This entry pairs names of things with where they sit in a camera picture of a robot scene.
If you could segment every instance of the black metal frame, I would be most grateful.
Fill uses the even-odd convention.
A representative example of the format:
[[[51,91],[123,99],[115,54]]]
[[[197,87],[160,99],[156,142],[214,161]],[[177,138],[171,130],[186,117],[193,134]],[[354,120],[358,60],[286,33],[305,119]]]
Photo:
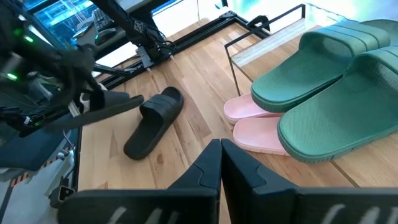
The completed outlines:
[[[269,29],[269,25],[270,25],[271,23],[273,23],[273,22],[279,20],[280,18],[282,18],[282,17],[284,17],[284,16],[290,14],[291,12],[294,12],[294,11],[296,11],[297,9],[300,9],[300,8],[302,9],[301,18],[305,18],[305,4],[300,4],[300,5],[298,5],[298,6],[295,6],[295,7],[292,8],[292,9],[288,10],[287,12],[285,12],[285,13],[283,13],[283,14],[281,14],[281,15],[279,15],[279,16],[273,18],[273,19],[271,19],[270,21],[261,24],[261,26],[255,28],[255,29],[250,30],[250,31],[247,32],[246,34],[244,34],[244,35],[242,35],[242,36],[240,36],[240,37],[238,37],[238,38],[232,40],[231,42],[228,42],[226,45],[224,45],[225,52],[226,52],[226,54],[227,54],[228,61],[229,61],[229,66],[231,67],[232,76],[233,76],[233,78],[234,78],[234,82],[235,82],[235,86],[236,86],[236,91],[238,92],[238,96],[241,96],[241,91],[240,91],[240,89],[239,89],[239,85],[238,85],[238,82],[237,82],[237,80],[236,80],[236,75],[235,75],[235,71],[234,71],[234,67],[233,67],[231,55],[229,54],[229,51],[228,51],[228,47],[230,47],[230,46],[233,45],[233,44],[236,44],[237,42],[239,42],[239,41],[245,39],[246,37],[248,37],[248,36],[250,36],[250,35],[252,35],[252,34],[257,35],[257,33],[261,32],[264,28],[268,28],[268,29]]]

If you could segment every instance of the wooden surface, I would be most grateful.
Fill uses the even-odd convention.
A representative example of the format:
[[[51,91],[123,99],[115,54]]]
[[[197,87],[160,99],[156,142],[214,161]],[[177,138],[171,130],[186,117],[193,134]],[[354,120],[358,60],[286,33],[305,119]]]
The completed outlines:
[[[174,38],[206,22],[197,22],[175,34]],[[154,151],[141,161],[133,161],[123,153],[124,143],[141,120],[138,109],[85,126],[78,190],[165,189],[185,172],[211,139],[232,139],[233,126],[224,117],[223,107],[226,101],[236,97],[236,89],[224,44],[245,32],[245,29],[233,24],[175,55],[175,61],[164,62],[153,68],[152,72],[145,72],[117,87],[115,90],[126,91],[131,96],[142,94],[149,99],[167,86],[175,86],[183,93],[185,105]],[[250,36],[231,46],[230,52],[236,54],[258,41],[257,37]],[[269,52],[278,57],[268,57],[259,62],[256,71],[266,72],[294,51],[290,45],[279,46]],[[242,93],[249,93],[250,79],[236,71]],[[315,165],[287,156],[250,154],[300,186],[398,185],[398,166],[395,162],[398,157],[397,134],[335,161]],[[220,211],[220,223],[229,223],[223,194]]]

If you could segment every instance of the black plastic part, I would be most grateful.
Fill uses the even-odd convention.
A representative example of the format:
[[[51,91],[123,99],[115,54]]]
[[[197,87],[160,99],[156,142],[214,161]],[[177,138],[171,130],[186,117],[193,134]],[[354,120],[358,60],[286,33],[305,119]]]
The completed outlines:
[[[187,171],[169,189],[206,187],[220,191],[221,141],[213,139]]]
[[[301,188],[291,223],[398,223],[397,188]]]
[[[107,106],[97,111],[90,111],[88,113],[76,116],[71,120],[69,120],[68,122],[54,122],[46,126],[44,129],[45,131],[51,132],[51,131],[61,131],[63,129],[79,128],[80,126],[95,123],[97,121],[101,121],[103,119],[110,118],[119,113],[123,113],[133,108],[136,108],[139,105],[141,105],[143,101],[144,97],[142,95],[138,95],[129,99],[129,101],[126,103],[114,106]]]
[[[157,208],[168,223],[174,212],[175,224],[218,223],[217,191],[214,189],[88,190],[68,198],[58,212],[59,224],[146,223]]]
[[[180,114],[183,96],[174,87],[167,87],[140,106],[142,120],[124,145],[124,153],[131,159],[145,158],[155,148],[164,133]]]
[[[261,24],[265,24],[266,22],[269,22],[269,19],[267,16],[257,16],[256,18],[252,19],[250,22],[248,22],[247,26],[250,28],[257,28],[256,24],[261,23]],[[268,26],[265,26],[264,28],[266,28],[268,31],[271,31]]]
[[[67,187],[69,179],[61,179],[60,185],[50,194],[50,206],[60,208],[64,201],[75,193],[75,190]]]
[[[222,139],[221,143],[222,179],[231,223],[288,223],[297,186],[230,140]]]
[[[97,111],[107,106],[116,106],[128,102],[129,93],[120,91],[97,91],[90,94],[90,111]]]

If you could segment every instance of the glass panel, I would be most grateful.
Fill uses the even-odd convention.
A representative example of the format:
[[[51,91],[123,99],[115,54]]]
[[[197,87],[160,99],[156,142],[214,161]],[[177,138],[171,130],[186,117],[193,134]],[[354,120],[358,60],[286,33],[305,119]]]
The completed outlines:
[[[47,0],[25,0],[24,4],[25,4],[26,8],[32,9],[32,8],[38,6],[39,4],[42,4],[42,3],[46,2],[46,1]]]
[[[258,15],[266,15],[269,19],[300,4],[302,0],[262,1],[262,0],[227,0],[228,7],[239,16],[250,21]]]
[[[76,44],[77,25],[91,17],[97,7],[89,0],[59,0],[35,16],[63,44]]]

